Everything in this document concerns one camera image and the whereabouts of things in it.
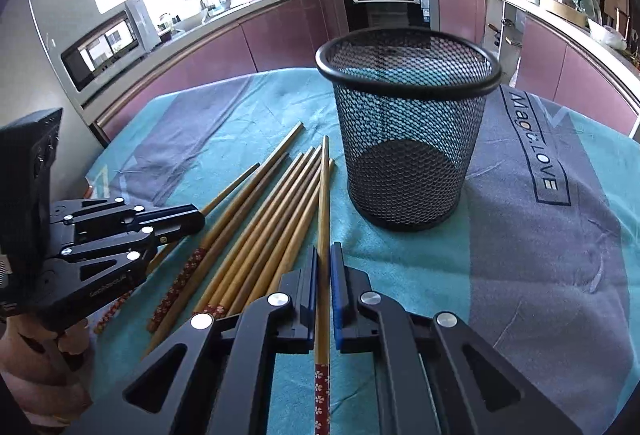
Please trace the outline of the left hand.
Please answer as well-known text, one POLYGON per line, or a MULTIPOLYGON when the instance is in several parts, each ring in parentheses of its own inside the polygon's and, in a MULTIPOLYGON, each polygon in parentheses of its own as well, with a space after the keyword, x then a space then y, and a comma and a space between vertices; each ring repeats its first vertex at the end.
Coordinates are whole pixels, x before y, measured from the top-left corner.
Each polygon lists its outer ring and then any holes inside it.
POLYGON ((11 316, 1 334, 1 377, 38 429, 64 429, 92 404, 88 389, 63 354, 80 355, 89 347, 87 322, 63 334, 43 327, 31 314, 11 316))

